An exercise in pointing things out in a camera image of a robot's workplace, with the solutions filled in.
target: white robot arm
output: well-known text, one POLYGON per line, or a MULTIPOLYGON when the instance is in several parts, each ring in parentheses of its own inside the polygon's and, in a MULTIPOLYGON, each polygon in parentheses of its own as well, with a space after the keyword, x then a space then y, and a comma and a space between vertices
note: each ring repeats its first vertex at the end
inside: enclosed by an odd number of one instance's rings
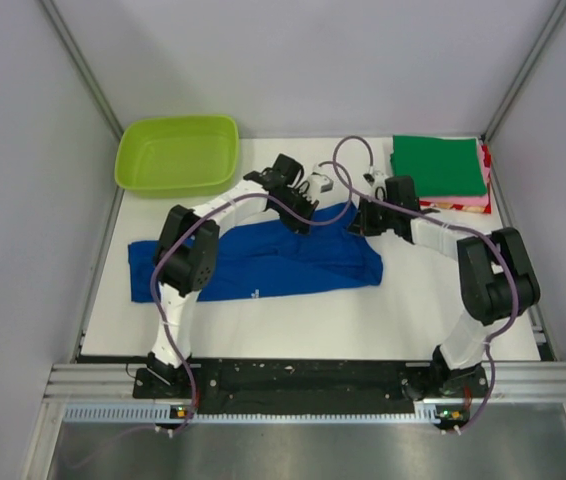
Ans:
POLYGON ((159 276, 161 304, 168 324, 159 324, 157 338, 148 357, 149 370, 155 376, 169 383, 174 371, 181 365, 167 338, 167 329, 183 358, 191 354, 192 311, 200 290, 213 274, 217 243, 221 236, 249 217, 268 208, 278 211, 281 221, 292 231, 296 233, 309 231, 307 224, 289 215, 271 200, 276 198, 298 216, 311 219, 318 205, 318 197, 330 191, 333 182, 323 174, 322 168, 318 165, 305 180, 301 178, 302 175, 303 168, 300 164, 285 155, 279 155, 272 168, 246 175, 233 189, 223 195, 192 210, 176 206, 170 211, 159 239, 155 263, 196 220, 227 205, 216 213, 213 219, 201 225, 189 245, 182 245, 177 249, 159 276), (235 198, 250 194, 254 196, 240 202, 234 201, 235 198))
MULTIPOLYGON (((433 223, 420 212, 414 182, 410 177, 388 177, 379 171, 365 175, 369 196, 386 203, 419 212, 409 216, 364 198, 349 231, 362 236, 380 235, 393 230, 404 240, 437 251, 458 262, 464 310, 448 337, 433 353, 434 383, 453 385, 465 375, 481 368, 486 337, 507 322, 512 308, 512 292, 495 258, 483 241, 468 233, 433 223)), ((521 315, 538 302, 540 288, 518 231, 503 228, 486 234, 497 246, 513 274, 521 315)))

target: metal frame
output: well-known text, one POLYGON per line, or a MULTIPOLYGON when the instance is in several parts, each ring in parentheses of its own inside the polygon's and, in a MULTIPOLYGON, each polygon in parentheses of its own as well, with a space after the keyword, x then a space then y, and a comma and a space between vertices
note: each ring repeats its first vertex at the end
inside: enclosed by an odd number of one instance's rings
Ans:
POLYGON ((527 82, 532 76, 534 69, 539 64, 540 59, 545 52, 547 52, 551 40, 555 38, 557 31, 561 25, 563 25, 565 20, 566 0, 558 0, 554 5, 554 9, 550 13, 550 17, 545 22, 545 25, 543 25, 541 33, 539 33, 539 36, 536 38, 532 49, 525 57, 521 68, 514 77, 514 80, 512 80, 510 87, 507 89, 503 100, 501 100, 501 104, 496 109, 496 112, 494 112, 490 123, 485 129, 484 137, 488 142, 492 141, 498 132, 503 120, 512 109, 516 100, 519 98, 523 88, 527 85, 527 82))
MULTIPOLYGON (((50 21, 52 28, 59 37, 62 46, 75 66, 99 112, 107 122, 114 136, 120 139, 123 134, 122 125, 96 81, 54 0, 36 1, 50 21)), ((488 142, 494 138, 508 112, 519 98, 521 91, 527 84, 542 55, 547 51, 552 38, 555 37, 556 32, 565 21, 565 18, 566 0, 558 0, 539 37, 534 43, 534 46, 527 55, 499 108, 496 110, 487 126, 483 138, 488 142)), ((498 188, 498 179, 494 171, 492 180, 493 190, 503 224, 512 225, 514 222, 511 211, 498 188)), ((117 189, 113 198, 99 249, 98 260, 93 270, 90 290, 86 295, 85 307, 81 319, 81 331, 76 341, 74 356, 76 356, 79 351, 84 328, 89 320, 94 297, 103 271, 105 257, 122 201, 122 193, 120 189, 117 189)), ((533 308, 530 314, 538 341, 543 342, 547 335, 551 345, 551 335, 550 332, 544 330, 540 311, 533 308)), ((135 370, 138 367, 140 367, 140 365, 133 365, 130 366, 130 369, 135 370)), ((490 370, 487 366, 486 371, 489 375, 490 370)), ((496 375, 496 387, 490 403, 560 403, 564 405, 566 414, 566 362, 497 362, 496 375)), ((129 408, 130 405, 139 408, 143 405, 164 405, 160 401, 133 399, 133 382, 133 378, 131 378, 126 371, 126 366, 121 364, 54 365, 45 390, 34 437, 30 444, 21 478, 32 480, 47 478, 61 424, 65 418, 68 407, 88 404, 107 404, 108 407, 116 410, 117 408, 129 408)), ((443 405, 446 402, 448 401, 442 401, 441 399, 425 399, 422 405, 427 407, 428 405, 443 405)), ((169 405, 171 406, 187 406, 188 404, 189 399, 169 401, 169 405)))

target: folded green cloth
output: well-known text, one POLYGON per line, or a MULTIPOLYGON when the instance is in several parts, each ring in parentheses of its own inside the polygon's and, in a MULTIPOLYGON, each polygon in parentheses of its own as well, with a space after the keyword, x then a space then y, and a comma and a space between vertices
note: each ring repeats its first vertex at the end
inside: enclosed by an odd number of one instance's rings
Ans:
POLYGON ((419 197, 478 196, 487 193, 476 140, 394 136, 394 175, 414 179, 419 197))

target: green plastic basin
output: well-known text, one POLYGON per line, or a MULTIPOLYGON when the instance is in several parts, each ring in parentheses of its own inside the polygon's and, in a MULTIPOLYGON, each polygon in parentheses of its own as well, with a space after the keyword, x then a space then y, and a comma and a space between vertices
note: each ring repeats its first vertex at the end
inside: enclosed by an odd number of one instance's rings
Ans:
POLYGON ((214 195, 231 186, 238 153, 238 128, 230 117, 148 118, 123 134, 114 178, 146 197, 214 195))

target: purple cable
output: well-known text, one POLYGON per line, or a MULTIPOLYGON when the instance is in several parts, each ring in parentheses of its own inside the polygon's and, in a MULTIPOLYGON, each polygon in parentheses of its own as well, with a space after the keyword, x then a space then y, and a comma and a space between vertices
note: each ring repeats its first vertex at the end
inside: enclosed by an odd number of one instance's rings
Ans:
MULTIPOLYGON (((340 175, 339 175, 339 179, 342 182, 344 182, 346 187, 352 187, 352 177, 350 176, 349 172, 342 165, 339 165, 338 168, 341 168, 343 170, 343 173, 345 174, 347 180, 343 179, 343 177, 341 177, 340 175)), ((295 213, 292 209, 290 209, 287 205, 285 205, 283 202, 281 202, 278 198, 274 198, 274 197, 267 195, 265 193, 247 193, 245 195, 240 195, 240 196, 234 198, 233 201, 234 202, 240 202, 240 201, 247 200, 247 199, 250 199, 250 198, 265 198, 265 199, 267 199, 271 202, 276 203, 279 207, 281 207, 283 210, 285 210, 287 213, 289 213, 295 219, 297 219, 297 220, 299 220, 303 223, 307 223, 308 225, 311 225, 311 226, 320 227, 320 226, 330 225, 330 224, 338 221, 341 217, 343 217, 343 215, 345 215, 345 213, 349 209, 350 203, 352 201, 352 191, 353 191, 353 189, 348 188, 348 199, 347 199, 347 202, 345 203, 345 206, 343 207, 343 210, 341 210, 341 212, 338 215, 336 215, 334 218, 331 218, 330 220, 324 220, 322 222, 315 222, 313 220, 307 220, 307 219, 301 217, 300 215, 295 213)), ((190 380, 190 385, 192 386, 192 400, 191 400, 192 403, 191 404, 193 406, 195 406, 195 404, 196 404, 196 382, 194 380, 194 374, 192 373, 192 369, 190 368, 188 363, 185 361, 185 358, 183 358, 183 355, 181 354, 180 350, 178 349, 178 347, 176 345, 176 342, 174 341, 174 338, 172 337, 172 333, 170 332, 170 328, 168 327, 167 315, 165 314, 165 310, 163 309, 163 306, 161 305, 161 300, 159 298, 159 295, 158 295, 158 292, 157 292, 157 289, 156 289, 156 285, 158 284, 158 275, 159 275, 160 271, 163 269, 163 267, 165 266, 165 263, 168 261, 168 259, 172 255, 174 255, 174 252, 176 252, 176 250, 183 244, 183 242, 187 238, 190 238, 190 236, 203 224, 203 222, 212 218, 214 215, 225 210, 229 206, 231 206, 231 202, 226 202, 223 205, 221 205, 220 207, 215 208, 214 210, 212 210, 211 212, 207 213, 206 215, 204 215, 203 217, 198 219, 196 222, 194 222, 194 224, 181 236, 181 238, 179 238, 174 243, 174 245, 172 245, 170 247, 170 249, 167 252, 165 252, 165 255, 163 255, 161 260, 159 260, 159 262, 156 264, 156 267, 154 268, 154 271, 152 272, 152 277, 150 279, 150 292, 152 294, 152 300, 154 301, 154 304, 156 305, 156 308, 158 309, 159 314, 161 315, 161 320, 163 321, 163 328, 165 330, 165 335, 167 336, 167 340, 168 340, 170 346, 172 347, 172 349, 174 350, 174 352, 176 353, 176 356, 178 357, 179 361, 181 362, 181 364, 185 368, 185 372, 187 373, 188 379, 190 380)), ((187 415, 186 415, 185 419, 183 420, 183 423, 176 430, 174 430, 174 433, 176 434, 176 433, 180 432, 183 428, 185 428, 185 426, 190 422, 190 420, 192 419, 193 416, 194 416, 194 408, 189 408, 188 411, 187 411, 187 415)))
MULTIPOLYGON (((434 223, 435 225, 439 225, 439 226, 449 228, 450 230, 455 230, 455 231, 458 231, 458 232, 465 232, 465 233, 468 233, 470 235, 474 235, 474 236, 480 238, 487 245, 487 247, 490 249, 490 251, 494 254, 494 257, 496 258, 497 263, 501 266, 501 268, 503 268, 503 273, 504 273, 505 278, 507 280, 508 286, 510 287, 510 291, 512 293, 512 314, 510 315, 510 318, 505 323, 505 325, 503 325, 496 332, 493 332, 493 333, 491 333, 491 334, 489 334, 488 336, 485 337, 485 342, 484 342, 485 343, 485 355, 488 359, 488 362, 489 362, 489 365, 490 365, 490 370, 492 372, 492 375, 491 375, 491 378, 490 378, 490 384, 488 386, 487 393, 483 397, 483 401, 481 402, 481 404, 477 408, 474 415, 472 415, 470 420, 468 420, 468 422, 463 427, 460 427, 460 429, 459 429, 459 434, 460 434, 462 432, 465 432, 468 428, 470 428, 476 422, 476 420, 479 418, 479 416, 483 413, 483 411, 485 410, 485 407, 487 406, 487 403, 490 399, 490 396, 492 395, 492 392, 494 390, 494 385, 496 383, 496 365, 494 363, 494 358, 492 357, 492 353, 490 351, 490 343, 496 337, 504 334, 510 328, 512 328, 512 325, 514 325, 514 322, 516 321, 517 313, 518 313, 518 310, 519 310, 519 298, 518 298, 518 294, 516 292, 516 284, 514 283, 514 277, 512 275, 512 272, 510 271, 509 267, 507 266, 505 259, 501 255, 501 252, 499 252, 499 249, 496 247, 496 245, 494 245, 494 243, 485 234, 479 232, 478 230, 474 230, 473 228, 469 228, 469 227, 463 227, 463 226, 460 226, 460 225, 446 224, 445 222, 443 222, 441 220, 438 220, 438 219, 432 218, 432 217, 428 217, 427 215, 424 215, 420 212, 415 212, 415 211, 408 210, 408 209, 403 208, 403 207, 399 207, 398 205, 392 205, 392 204, 386 203, 382 200, 378 200, 377 198, 366 195, 363 192, 360 192, 359 190, 354 188, 354 185, 352 184, 352 177, 350 176, 349 172, 347 171, 347 169, 343 165, 341 165, 337 161, 338 153, 339 153, 341 146, 343 146, 343 144, 345 142, 349 141, 349 140, 358 140, 358 141, 362 142, 363 145, 365 146, 365 148, 367 149, 369 155, 370 155, 370 166, 374 165, 374 154, 372 153, 372 147, 370 146, 370 144, 368 143, 367 140, 365 140, 363 137, 360 137, 360 136, 357 136, 357 135, 350 135, 350 136, 347 136, 347 137, 341 139, 339 141, 339 143, 336 145, 336 147, 334 148, 334 152, 332 153, 332 161, 323 162, 323 163, 319 164, 320 166, 332 165, 332 167, 334 168, 334 172, 336 173, 336 177, 339 179, 339 181, 348 190, 348 201, 346 202, 343 210, 338 215, 336 215, 334 218, 332 218, 330 220, 325 220, 325 221, 322 221, 322 222, 315 222, 315 221, 312 221, 312 220, 307 220, 307 219, 297 215, 294 211, 292 211, 287 205, 283 204, 280 200, 278 200, 274 197, 271 197, 270 195, 264 194, 264 193, 249 193, 249 194, 241 195, 239 197, 236 197, 233 201, 234 202, 240 202, 242 200, 247 200, 249 198, 266 198, 267 200, 276 203, 278 206, 280 206, 283 210, 285 210, 287 213, 289 213, 295 219, 297 219, 297 220, 299 220, 303 223, 306 223, 308 225, 316 227, 316 226, 330 225, 331 223, 334 223, 334 222, 338 221, 341 217, 343 217, 343 215, 345 215, 345 213, 347 212, 347 210, 349 208, 350 202, 352 201, 352 196, 354 194, 356 194, 360 198, 363 198, 363 199, 368 200, 370 202, 377 203, 377 204, 382 205, 386 208, 389 208, 390 210, 394 210, 396 212, 400 212, 400 213, 403 213, 405 215, 409 215, 409 216, 415 217, 415 218, 423 218, 423 219, 427 220, 428 222, 434 223), (343 171, 345 178, 343 178, 341 176, 341 174, 339 173, 339 169, 343 171)), ((194 231, 199 226, 201 226, 201 224, 203 222, 205 222, 206 220, 213 217, 214 215, 216 215, 217 213, 219 213, 220 211, 224 210, 225 208, 227 208, 229 206, 231 206, 231 203, 227 202, 224 205, 212 210, 207 215, 204 215, 199 220, 197 220, 194 223, 194 225, 192 225, 181 236, 181 238, 179 238, 174 243, 174 245, 172 245, 172 247, 170 247, 170 249, 165 253, 165 255, 163 255, 161 260, 157 263, 157 265, 154 269, 154 272, 152 273, 152 278, 150 280, 150 290, 151 290, 151 293, 152 293, 152 300, 154 301, 157 309, 159 310, 159 314, 161 315, 161 320, 163 321, 162 322, 163 328, 165 329, 165 334, 167 336, 168 342, 170 343, 170 346, 174 349, 174 352, 176 353, 176 356, 178 357, 180 362, 183 364, 183 368, 185 368, 188 379, 190 380, 190 385, 192 386, 191 405, 193 405, 193 406, 195 406, 195 404, 196 404, 196 382, 194 380, 194 374, 192 372, 191 367, 188 365, 188 363, 183 358, 183 355, 179 351, 179 349, 176 345, 176 342, 174 341, 174 338, 172 337, 172 333, 170 332, 170 329, 167 325, 168 324, 167 316, 165 314, 165 310, 163 309, 163 306, 161 305, 161 300, 159 299, 158 292, 156 291, 156 285, 158 283, 157 279, 158 279, 159 272, 161 271, 161 269, 163 268, 163 266, 165 265, 167 260, 183 244, 185 239, 189 238, 194 233, 194 231)), ((179 425, 174 430, 174 434, 182 432, 183 429, 189 424, 189 422, 190 422, 190 420, 192 419, 193 416, 194 416, 194 408, 188 409, 187 416, 183 420, 183 423, 181 423, 181 425, 179 425)), ((90 455, 88 455, 83 460, 81 460, 81 461, 79 461, 79 462, 77 462, 73 465, 68 464, 68 467, 71 468, 71 469, 79 469, 79 468, 83 467, 84 465, 86 465, 87 463, 89 463, 90 461, 92 461, 94 458, 96 458, 102 451, 106 450, 107 448, 110 448, 119 439, 127 436, 128 434, 131 434, 131 433, 134 433, 134 432, 137 432, 137 431, 141 431, 141 430, 148 430, 148 429, 153 429, 153 427, 147 426, 147 425, 142 425, 142 426, 132 427, 128 430, 124 430, 123 432, 114 436, 113 438, 111 438, 110 440, 105 442, 104 444, 101 444, 94 452, 92 452, 90 455)))
MULTIPOLYGON (((311 225, 311 226, 314 226, 314 227, 321 227, 321 226, 330 225, 334 222, 337 222, 339 219, 341 219, 341 217, 343 217, 343 215, 345 215, 347 213, 347 210, 350 207, 350 203, 352 202, 352 195, 353 195, 352 190, 349 188, 349 187, 352 187, 352 177, 350 176, 349 172, 345 169, 345 167, 343 165, 336 165, 335 169, 337 169, 337 168, 340 168, 341 170, 343 170, 343 174, 345 175, 345 177, 347 179, 347 180, 345 180, 345 179, 343 179, 343 177, 339 177, 341 182, 345 182, 344 185, 346 187, 348 187, 348 198, 347 198, 347 202, 345 203, 345 206, 343 207, 343 210, 341 210, 341 212, 339 212, 338 215, 336 215, 334 218, 331 218, 330 220, 324 220, 322 222, 315 222, 313 220, 307 220, 307 219, 301 217, 300 215, 298 215, 297 213, 295 213, 293 210, 291 210, 287 205, 282 203, 277 198, 271 197, 270 195, 267 195, 265 193, 248 193, 248 194, 245 194, 245 195, 240 195, 240 196, 234 198, 233 202, 240 202, 242 200, 247 200, 249 198, 265 198, 267 200, 270 200, 270 201, 276 203, 278 206, 280 206, 287 213, 289 213, 294 218, 296 218, 297 220, 299 220, 303 223, 307 223, 308 225, 311 225)), ((176 356, 178 357, 178 359, 183 364, 183 368, 185 369, 185 372, 187 373, 188 379, 190 381, 190 385, 192 386, 191 405, 193 405, 193 406, 196 404, 196 381, 194 380, 194 373, 192 372, 192 368, 185 361, 185 359, 183 358, 183 355, 181 354, 180 350, 176 346, 176 342, 174 341, 174 337, 172 337, 172 333, 170 332, 170 329, 167 326, 167 323, 168 323, 167 322, 167 316, 165 314, 165 310, 163 309, 163 306, 161 305, 161 300, 159 299, 158 292, 156 291, 156 285, 158 283, 157 279, 158 279, 159 272, 161 271, 161 269, 163 268, 163 266, 165 265, 167 260, 183 244, 185 239, 189 238, 194 233, 194 231, 197 228, 199 228, 199 226, 201 226, 201 224, 203 222, 205 222, 209 218, 213 217, 214 215, 216 215, 217 213, 219 213, 220 211, 222 211, 223 209, 225 209, 225 208, 227 208, 231 205, 232 205, 231 202, 227 202, 224 205, 212 210, 211 212, 209 212, 208 214, 204 215, 199 220, 197 220, 181 236, 181 238, 179 238, 174 243, 174 245, 172 245, 170 247, 170 249, 167 252, 165 252, 165 255, 163 255, 161 260, 159 260, 159 262, 156 264, 156 267, 154 268, 154 272, 152 272, 152 278, 150 280, 150 291, 152 293, 152 300, 154 301, 154 304, 156 305, 156 308, 158 309, 159 314, 161 315, 161 320, 163 321, 162 322, 163 328, 165 329, 165 334, 167 336, 168 342, 170 343, 170 346, 174 349, 174 353, 176 353, 176 356)), ((185 419, 183 419, 183 422, 176 429, 174 429, 173 436, 178 434, 178 433, 181 433, 185 429, 185 427, 189 424, 190 420, 192 420, 193 416, 194 416, 194 408, 189 408, 187 410, 187 415, 186 415, 185 419)), ((114 443, 116 443, 121 438, 127 436, 128 434, 135 433, 135 432, 142 431, 142 430, 150 430, 150 429, 154 429, 154 427, 148 426, 148 425, 131 427, 131 428, 124 430, 123 432, 115 435, 114 437, 105 441, 104 443, 102 443, 91 454, 89 454, 87 457, 80 460, 79 462, 76 462, 74 464, 70 464, 65 459, 63 459, 64 463, 66 464, 66 466, 68 468, 70 468, 72 470, 78 470, 79 468, 82 468, 83 466, 85 466, 86 464, 88 464, 89 462, 91 462, 92 460, 97 458, 103 451, 112 447, 114 445, 114 443)))
POLYGON ((337 162, 337 157, 338 157, 338 153, 339 153, 341 146, 349 140, 358 140, 365 145, 365 147, 367 148, 367 150, 370 154, 370 165, 373 165, 374 164, 374 158, 373 158, 373 155, 372 155, 372 148, 370 147, 370 144, 364 138, 359 137, 359 136, 355 136, 355 135, 341 139, 339 141, 339 143, 336 145, 336 147, 334 148, 334 152, 332 154, 332 161, 331 162, 323 162, 321 165, 331 164, 334 167, 334 172, 336 174, 336 177, 349 190, 351 190, 351 193, 354 193, 354 194, 358 195, 360 198, 364 198, 365 200, 368 200, 370 202, 374 202, 374 203, 382 205, 386 208, 389 208, 390 210, 394 210, 396 212, 400 212, 400 213, 403 213, 405 215, 409 215, 409 216, 415 217, 415 218, 423 218, 423 219, 427 220, 428 222, 434 223, 435 225, 439 225, 439 226, 442 226, 442 227, 449 228, 450 230, 455 230, 457 232, 464 232, 464 233, 468 233, 470 235, 474 235, 474 236, 480 238, 483 241, 483 243, 485 243, 485 245, 487 245, 487 247, 490 249, 490 251, 492 252, 494 257, 496 258, 497 263, 503 269, 503 274, 505 275, 508 286, 510 287, 510 292, 512 294, 512 313, 510 314, 510 318, 505 323, 505 325, 503 325, 497 331, 495 331, 495 332, 493 332, 493 333, 491 333, 491 334, 489 334, 485 337, 485 340, 484 340, 485 356, 487 357, 487 360, 488 360, 489 365, 490 365, 490 370, 492 372, 492 375, 490 377, 490 384, 488 386, 488 389, 487 389, 485 396, 483 397, 483 401, 481 402, 479 407, 476 409, 476 412, 474 412, 474 415, 472 415, 470 420, 468 420, 468 422, 465 425, 463 425, 463 427, 459 428, 458 433, 459 434, 463 433, 468 428, 470 428, 476 422, 476 420, 479 418, 479 416, 483 413, 483 411, 485 410, 485 407, 487 406, 487 402, 489 401, 490 397, 492 396, 492 392, 494 391, 494 385, 496 383, 496 365, 494 363, 494 358, 492 357, 492 353, 490 351, 490 343, 496 337, 503 335, 510 328, 512 328, 512 325, 514 325, 514 322, 516 321, 517 314, 518 314, 518 311, 519 311, 519 297, 518 297, 518 293, 516 291, 516 284, 514 282, 514 276, 512 275, 512 272, 510 271, 509 267, 507 266, 505 258, 503 258, 503 255, 501 255, 501 252, 499 251, 499 249, 496 247, 496 245, 494 245, 494 242, 492 242, 482 232, 479 232, 478 230, 474 230, 473 228, 463 227, 461 225, 449 225, 449 224, 446 224, 445 222, 443 222, 441 220, 438 220, 438 219, 432 218, 432 217, 428 217, 427 215, 424 215, 420 212, 408 210, 407 208, 399 207, 398 205, 392 205, 390 203, 386 203, 382 200, 379 200, 375 197, 365 195, 364 193, 358 191, 357 189, 355 189, 352 186, 351 179, 349 179, 349 183, 345 183, 345 180, 343 179, 343 177, 341 177, 341 174, 339 173, 338 168, 337 168, 337 167, 340 167, 341 169, 343 169, 344 167, 340 163, 337 162))

